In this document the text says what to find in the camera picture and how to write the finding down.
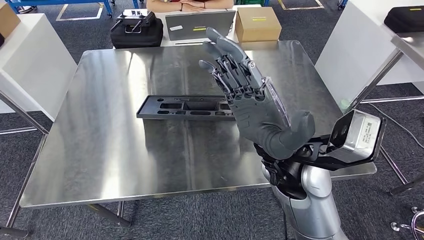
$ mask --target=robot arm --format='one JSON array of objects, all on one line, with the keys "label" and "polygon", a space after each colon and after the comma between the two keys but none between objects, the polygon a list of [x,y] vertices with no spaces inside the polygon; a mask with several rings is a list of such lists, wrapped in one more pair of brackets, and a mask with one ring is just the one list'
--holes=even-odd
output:
[{"label": "robot arm", "polygon": [[332,195],[329,171],[372,162],[386,120],[358,110],[340,118],[331,135],[314,137],[314,117],[289,117],[272,81],[233,41],[213,28],[204,49],[217,66],[200,60],[222,89],[242,137],[252,141],[298,240],[347,240]]}]

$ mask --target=green object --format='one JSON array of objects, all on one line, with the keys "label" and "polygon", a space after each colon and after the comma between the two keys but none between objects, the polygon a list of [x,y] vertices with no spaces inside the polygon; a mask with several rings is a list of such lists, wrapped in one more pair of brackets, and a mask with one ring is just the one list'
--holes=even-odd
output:
[{"label": "green object", "polygon": [[250,4],[260,4],[264,6],[265,0],[236,0],[235,5],[250,5]]}]

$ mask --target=floor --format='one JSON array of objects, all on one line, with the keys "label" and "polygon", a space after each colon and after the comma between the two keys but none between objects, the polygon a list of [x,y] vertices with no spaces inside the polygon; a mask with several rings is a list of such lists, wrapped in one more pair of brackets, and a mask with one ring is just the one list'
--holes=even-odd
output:
[{"label": "floor", "polygon": [[[315,0],[283,2],[286,8],[317,6]],[[341,14],[337,0],[321,0],[321,3],[324,8],[283,10],[277,0],[270,1],[282,25],[280,39],[299,40],[313,62],[318,59]],[[131,1],[117,0],[114,16],[128,8],[133,8]],[[38,12],[47,15],[76,62],[86,50],[112,48],[109,29],[114,21],[105,11],[98,20],[55,21],[61,9],[61,5],[39,6]],[[62,18],[90,17],[98,9],[96,3],[69,5]],[[418,94],[413,85],[401,84],[379,86],[370,97]],[[424,143],[422,103],[415,100],[376,105]],[[380,116],[369,105],[361,105],[359,109]],[[45,116],[39,112],[31,114],[50,127],[51,122]],[[27,124],[14,113],[0,115],[0,130],[24,126]],[[40,137],[37,132],[0,135],[0,226],[6,224]],[[408,180],[422,173],[424,149],[393,122],[388,123],[383,145]],[[417,187],[398,196],[388,195],[388,190],[401,182],[382,157],[375,164],[378,172],[370,177],[333,182],[342,227],[351,240],[410,240],[410,232],[394,232],[389,223],[408,223],[413,215],[410,208],[424,207],[424,189]],[[105,206],[114,210],[118,204]],[[131,220],[131,227],[117,226],[83,206],[22,209],[15,226],[29,229],[33,240],[274,240],[284,239],[285,231],[283,211],[270,188],[129,201],[124,216]],[[290,229],[288,231],[289,237],[293,237]],[[15,238],[0,236],[0,240],[11,239]]]}]

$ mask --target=black case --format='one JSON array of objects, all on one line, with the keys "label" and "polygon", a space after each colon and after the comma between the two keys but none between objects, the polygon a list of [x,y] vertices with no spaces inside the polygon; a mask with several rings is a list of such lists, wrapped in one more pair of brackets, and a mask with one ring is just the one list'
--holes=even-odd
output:
[{"label": "black case", "polygon": [[0,34],[0,47],[5,43],[5,38]]},{"label": "black case", "polygon": [[131,30],[124,24],[117,26],[110,39],[116,49],[160,47],[164,36],[164,25],[159,18],[154,19],[150,26],[142,26],[140,33],[126,33]]},{"label": "black case", "polygon": [[394,7],[384,24],[396,34],[424,32],[424,6]]}]

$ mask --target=metal table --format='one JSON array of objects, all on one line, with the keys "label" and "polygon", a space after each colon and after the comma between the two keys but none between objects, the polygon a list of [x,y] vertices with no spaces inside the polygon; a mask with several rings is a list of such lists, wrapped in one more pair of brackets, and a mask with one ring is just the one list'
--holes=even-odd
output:
[{"label": "metal table", "polygon": [[[316,134],[342,112],[298,41],[241,45],[272,77],[287,110],[310,110]],[[221,95],[198,66],[200,45],[86,51],[20,200],[23,208],[98,203],[268,187],[253,144],[235,121],[147,120],[147,95]],[[332,172],[337,179],[376,172],[373,163]]]}]

